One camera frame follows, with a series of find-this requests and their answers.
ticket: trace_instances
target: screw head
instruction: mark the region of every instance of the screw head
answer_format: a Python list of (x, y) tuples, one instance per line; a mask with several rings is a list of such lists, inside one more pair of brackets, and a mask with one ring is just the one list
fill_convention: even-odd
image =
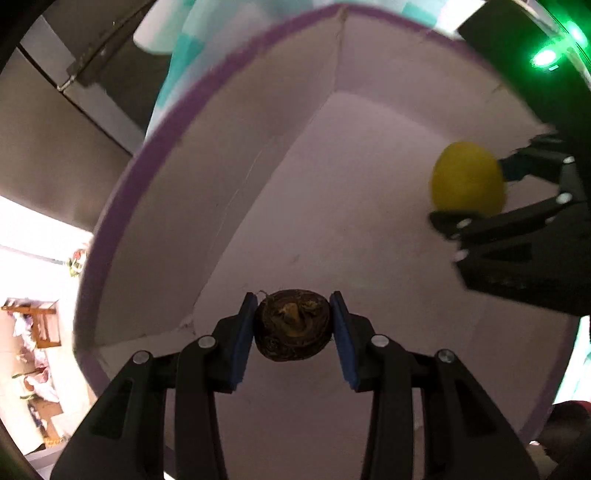
[(201, 337), (199, 340), (197, 340), (197, 344), (201, 348), (211, 348), (211, 347), (215, 346), (216, 339), (214, 337), (212, 337), (211, 335), (206, 335), (205, 337)]
[(464, 218), (461, 222), (457, 223), (456, 228), (466, 228), (471, 223), (472, 223), (471, 218)]
[(453, 261), (456, 263), (461, 262), (462, 260), (465, 260), (469, 254), (469, 250), (458, 250), (453, 256)]
[(559, 205), (564, 205), (565, 203), (570, 202), (572, 199), (573, 196), (569, 192), (564, 192), (556, 197), (556, 203)]
[(140, 350), (134, 354), (134, 363), (136, 365), (142, 365), (150, 360), (150, 354), (145, 350)]
[(377, 347), (384, 348), (390, 343), (390, 339), (388, 339), (388, 337), (385, 335), (374, 335), (371, 337), (371, 342)]
[(444, 348), (443, 350), (439, 350), (437, 352), (437, 357), (441, 360), (444, 364), (451, 364), (456, 359), (456, 354), (453, 353), (451, 350)]

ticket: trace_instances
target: green light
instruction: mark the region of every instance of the green light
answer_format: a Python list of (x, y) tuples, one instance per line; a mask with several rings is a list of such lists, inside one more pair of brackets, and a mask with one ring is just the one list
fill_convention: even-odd
[(576, 43), (578, 43), (581, 48), (586, 48), (589, 45), (589, 41), (587, 37), (583, 33), (583, 30), (579, 28), (579, 26), (573, 21), (567, 21), (564, 24), (566, 30), (570, 33)]
[(543, 48), (535, 54), (531, 62), (535, 67), (547, 67), (548, 65), (555, 63), (557, 59), (558, 55), (554, 50), (550, 48)]

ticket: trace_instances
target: yellow lemon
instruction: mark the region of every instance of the yellow lemon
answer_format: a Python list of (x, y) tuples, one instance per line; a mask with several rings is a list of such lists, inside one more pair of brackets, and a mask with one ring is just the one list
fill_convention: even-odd
[(463, 210), (484, 217), (505, 205), (505, 180), (496, 158), (471, 142), (454, 142), (439, 156), (431, 177), (431, 199), (442, 212)]

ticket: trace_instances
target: gray wall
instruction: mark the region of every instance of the gray wall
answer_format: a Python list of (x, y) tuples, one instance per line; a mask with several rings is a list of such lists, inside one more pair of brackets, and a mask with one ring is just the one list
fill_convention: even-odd
[(19, 53), (0, 74), (0, 195), (92, 230), (129, 154)]
[[(78, 58), (115, 20), (142, 3), (143, 0), (56, 0), (43, 16)], [(109, 96), (144, 131), (169, 62), (170, 55), (150, 55), (136, 47), (130, 37), (100, 76), (100, 84)]]

